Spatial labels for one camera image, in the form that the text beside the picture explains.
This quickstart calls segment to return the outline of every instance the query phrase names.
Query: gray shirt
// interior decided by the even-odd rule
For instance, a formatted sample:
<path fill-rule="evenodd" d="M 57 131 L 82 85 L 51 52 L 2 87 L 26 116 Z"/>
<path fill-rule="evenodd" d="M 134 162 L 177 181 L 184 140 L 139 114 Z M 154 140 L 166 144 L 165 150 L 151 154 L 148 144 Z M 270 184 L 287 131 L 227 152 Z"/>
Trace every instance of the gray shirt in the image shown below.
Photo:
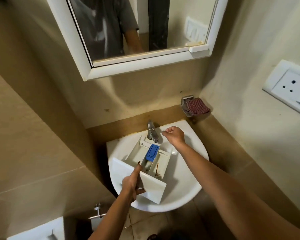
<path fill-rule="evenodd" d="M 123 56 L 123 34 L 139 30 L 129 0 L 70 0 L 92 61 Z"/>

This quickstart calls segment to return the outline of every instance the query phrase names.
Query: white mirror frame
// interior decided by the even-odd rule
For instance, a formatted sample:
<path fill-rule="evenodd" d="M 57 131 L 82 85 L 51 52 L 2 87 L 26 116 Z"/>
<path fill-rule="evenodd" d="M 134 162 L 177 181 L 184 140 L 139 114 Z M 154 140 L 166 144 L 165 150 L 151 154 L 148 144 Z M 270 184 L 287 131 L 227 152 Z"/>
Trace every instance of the white mirror frame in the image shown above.
<path fill-rule="evenodd" d="M 83 80 L 88 81 L 211 56 L 228 0 L 216 0 L 206 44 L 113 58 L 95 63 L 91 62 L 81 40 L 75 17 L 70 11 L 72 7 L 68 5 L 69 0 L 47 0 L 47 2 Z"/>

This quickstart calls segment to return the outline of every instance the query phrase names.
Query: tile floor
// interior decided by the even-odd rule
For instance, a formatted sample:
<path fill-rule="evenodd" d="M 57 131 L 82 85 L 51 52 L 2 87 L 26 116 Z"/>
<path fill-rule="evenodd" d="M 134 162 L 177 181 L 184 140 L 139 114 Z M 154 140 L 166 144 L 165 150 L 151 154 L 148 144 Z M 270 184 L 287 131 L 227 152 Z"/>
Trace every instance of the tile floor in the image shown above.
<path fill-rule="evenodd" d="M 165 213 L 150 213 L 131 207 L 120 240 L 147 240 L 152 234 L 166 240 L 175 231 L 182 231 L 192 240 L 209 239 L 194 201 Z"/>

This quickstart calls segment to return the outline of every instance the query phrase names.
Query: mirror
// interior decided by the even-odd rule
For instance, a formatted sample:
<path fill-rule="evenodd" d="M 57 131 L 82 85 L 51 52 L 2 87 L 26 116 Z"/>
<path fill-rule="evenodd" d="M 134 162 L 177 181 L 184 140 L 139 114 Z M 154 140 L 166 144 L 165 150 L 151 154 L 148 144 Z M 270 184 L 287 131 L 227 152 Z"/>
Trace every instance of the mirror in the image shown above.
<path fill-rule="evenodd" d="M 216 0 L 70 0 L 93 66 L 100 61 L 205 44 Z"/>

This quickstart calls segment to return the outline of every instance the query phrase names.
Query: hand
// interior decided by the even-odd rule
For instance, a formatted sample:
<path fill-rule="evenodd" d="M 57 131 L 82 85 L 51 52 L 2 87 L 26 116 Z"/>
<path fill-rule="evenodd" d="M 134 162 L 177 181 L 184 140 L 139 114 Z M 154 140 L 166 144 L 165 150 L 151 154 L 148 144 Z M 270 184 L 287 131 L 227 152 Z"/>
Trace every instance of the hand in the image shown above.
<path fill-rule="evenodd" d="M 144 189 L 138 189 L 137 186 L 137 181 L 141 170 L 142 170 L 142 166 L 137 165 L 133 170 L 132 174 L 128 177 L 125 177 L 122 180 L 121 193 L 127 194 L 128 197 L 130 197 L 131 203 L 137 199 L 137 195 L 145 192 Z"/>
<path fill-rule="evenodd" d="M 162 135 L 165 136 L 175 148 L 186 143 L 185 134 L 179 127 L 172 126 L 163 131 Z"/>

